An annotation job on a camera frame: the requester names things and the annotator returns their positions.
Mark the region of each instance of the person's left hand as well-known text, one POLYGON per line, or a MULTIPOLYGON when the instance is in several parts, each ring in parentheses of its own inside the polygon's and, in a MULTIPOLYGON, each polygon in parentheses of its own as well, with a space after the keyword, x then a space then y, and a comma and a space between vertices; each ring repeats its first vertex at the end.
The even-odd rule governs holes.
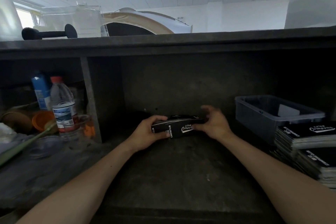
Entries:
POLYGON ((153 142, 168 138, 170 134, 167 132, 153 133, 151 125, 156 120, 167 120, 166 116, 153 115, 148 119, 143 120, 134 130, 132 135, 125 141, 125 143, 134 151, 144 150, 153 142))

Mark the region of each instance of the person's right arm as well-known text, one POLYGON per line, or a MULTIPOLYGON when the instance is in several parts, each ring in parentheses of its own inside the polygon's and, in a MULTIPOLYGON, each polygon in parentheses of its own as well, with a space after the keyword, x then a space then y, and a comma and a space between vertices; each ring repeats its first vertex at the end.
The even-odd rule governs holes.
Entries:
POLYGON ((219 109, 208 111, 205 124, 194 124, 223 144, 253 175, 286 223, 336 223, 336 193, 272 158, 232 133, 219 109))

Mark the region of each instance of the hand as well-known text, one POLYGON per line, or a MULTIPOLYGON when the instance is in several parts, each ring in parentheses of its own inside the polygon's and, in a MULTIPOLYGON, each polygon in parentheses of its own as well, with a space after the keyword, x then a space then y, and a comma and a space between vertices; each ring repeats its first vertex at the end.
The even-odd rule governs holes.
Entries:
POLYGON ((209 120, 204 124, 194 124, 192 126, 193 129, 203 131, 217 141, 233 135, 228 121, 219 109, 211 105, 202 105, 201 108, 208 112, 207 117, 209 120))
POLYGON ((151 125, 156 120, 167 119, 166 116, 153 115, 148 119, 143 120, 124 143, 126 143, 134 152, 137 152, 146 149, 157 140, 170 137, 170 134, 167 132, 153 133, 151 129, 151 125))

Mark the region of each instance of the black dumbbell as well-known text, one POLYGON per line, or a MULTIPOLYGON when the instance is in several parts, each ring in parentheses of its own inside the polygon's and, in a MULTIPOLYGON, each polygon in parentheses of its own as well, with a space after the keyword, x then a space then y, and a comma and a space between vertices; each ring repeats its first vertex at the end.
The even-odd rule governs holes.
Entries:
POLYGON ((35 28, 24 28, 22 30, 22 38, 24 40, 41 40, 42 38, 63 37, 77 38, 77 32, 71 24, 66 24, 64 31, 45 31, 40 32, 35 28))

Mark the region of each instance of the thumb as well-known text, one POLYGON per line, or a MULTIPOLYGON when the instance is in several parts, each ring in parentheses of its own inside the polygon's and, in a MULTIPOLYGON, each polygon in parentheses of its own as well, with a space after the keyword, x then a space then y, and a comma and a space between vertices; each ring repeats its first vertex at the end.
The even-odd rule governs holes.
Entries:
POLYGON ((193 124, 191 127, 195 130, 204 131, 205 124, 193 124))
POLYGON ((164 138, 168 138, 168 137, 170 137, 170 133, 165 132, 165 131, 154 134, 155 140, 160 140, 160 139, 164 139, 164 138))

